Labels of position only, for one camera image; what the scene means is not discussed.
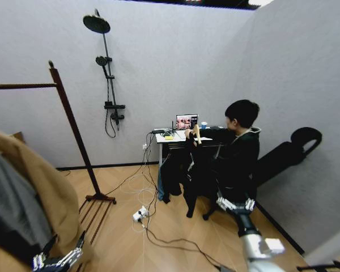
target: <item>black hoodie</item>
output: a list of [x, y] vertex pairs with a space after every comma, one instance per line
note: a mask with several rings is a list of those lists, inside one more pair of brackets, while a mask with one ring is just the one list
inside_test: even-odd
[[218, 175], [223, 195], [227, 194], [227, 191], [232, 191], [228, 197], [239, 201], [243, 200], [244, 192], [250, 197], [255, 197], [256, 186], [252, 184], [249, 175], [253, 172], [260, 153], [260, 131], [258, 127], [251, 127], [247, 133], [237, 137], [228, 129], [200, 130], [201, 137], [208, 137], [224, 144], [219, 150], [219, 155], [215, 155], [210, 164], [211, 170]]

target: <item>hair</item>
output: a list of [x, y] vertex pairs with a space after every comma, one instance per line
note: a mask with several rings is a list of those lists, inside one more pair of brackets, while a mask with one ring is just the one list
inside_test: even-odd
[[259, 111], [258, 104], [244, 99], [231, 104], [226, 110], [226, 116], [230, 120], [237, 119], [240, 126], [250, 128], [257, 119]]

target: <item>monitor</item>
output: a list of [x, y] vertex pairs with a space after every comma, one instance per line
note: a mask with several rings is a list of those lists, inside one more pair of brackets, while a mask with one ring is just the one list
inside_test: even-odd
[[197, 123], [197, 114], [184, 114], [176, 116], [176, 130], [193, 129]]

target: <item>power strip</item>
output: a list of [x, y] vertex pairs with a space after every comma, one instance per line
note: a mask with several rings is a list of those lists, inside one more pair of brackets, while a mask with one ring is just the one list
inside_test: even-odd
[[135, 212], [132, 216], [132, 220], [135, 222], [139, 222], [141, 219], [148, 217], [148, 210], [144, 206], [141, 207], [137, 212]]

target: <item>white cable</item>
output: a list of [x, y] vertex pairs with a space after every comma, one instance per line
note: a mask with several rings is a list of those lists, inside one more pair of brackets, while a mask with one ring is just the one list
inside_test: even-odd
[[141, 192], [139, 192], [138, 195], [137, 195], [137, 200], [138, 200], [142, 205], [146, 206], [147, 209], [148, 209], [148, 206], [150, 205], [150, 203], [152, 202], [152, 200], [151, 200], [150, 202], [148, 202], [148, 203], [144, 203], [144, 202], [142, 202], [142, 201], [140, 200], [140, 194], [141, 194], [142, 192], [145, 192], [145, 191], [150, 192], [150, 193], [152, 194], [152, 198], [154, 198], [155, 194], [153, 194], [152, 191], [155, 191], [155, 189], [152, 189], [152, 188], [142, 189]]
[[143, 232], [145, 229], [143, 228], [142, 230], [140, 230], [140, 231], [137, 231], [135, 228], [134, 228], [134, 221], [132, 220], [132, 230], [134, 231], [134, 232], [137, 232], [137, 233], [140, 233], [140, 232]]
[[[135, 177], [142, 176], [142, 177], [144, 177], [144, 178], [146, 179], [146, 181], [148, 182], [148, 187], [142, 188], [142, 189], [134, 189], [134, 188], [131, 186], [131, 183], [128, 182], [128, 184], [129, 184], [128, 186], [129, 186], [129, 188], [130, 188], [130, 191], [125, 191], [125, 190], [123, 190], [123, 189], [122, 189], [122, 184], [120, 185], [120, 191], [122, 191], [123, 193], [126, 193], [126, 194], [136, 194], [136, 193], [137, 193], [137, 200], [138, 200], [143, 206], [147, 207], [147, 209], [149, 210], [149, 208], [150, 208], [150, 203], [151, 203], [151, 202], [153, 201], [153, 199], [155, 198], [155, 193], [152, 193], [152, 191], [156, 191], [156, 190], [155, 190], [154, 188], [152, 188], [153, 183], [150, 181], [150, 178], [144, 173], [144, 171], [146, 170], [146, 164], [147, 164], [147, 163], [148, 163], [148, 161], [147, 161], [147, 157], [146, 157], [145, 162], [144, 162], [144, 165], [140, 167], [140, 169], [143, 167], [142, 172], [139, 173], [139, 174], [137, 174], [137, 175], [132, 175], [132, 176], [128, 177], [127, 180], [130, 181], [130, 180], [133, 180]], [[145, 191], [148, 191], [148, 192], [150, 192], [150, 193], [152, 194], [152, 200], [151, 200], [149, 203], [144, 203], [144, 202], [142, 202], [142, 201], [140, 200], [140, 194], [141, 194], [142, 192], [145, 192]], [[149, 226], [149, 225], [150, 225], [150, 222], [151, 222], [151, 217], [145, 217], [145, 218], [148, 219], [147, 225]], [[145, 223], [143, 223], [143, 222], [139, 222], [139, 223], [141, 223], [141, 225], [142, 225], [142, 227], [143, 227], [143, 229], [142, 229], [141, 231], [136, 230], [136, 229], [134, 228], [134, 221], [133, 221], [133, 220], [131, 221], [131, 227], [132, 227], [132, 230], [133, 230], [134, 232], [141, 233], [141, 232], [143, 232], [143, 231], [146, 229]]]

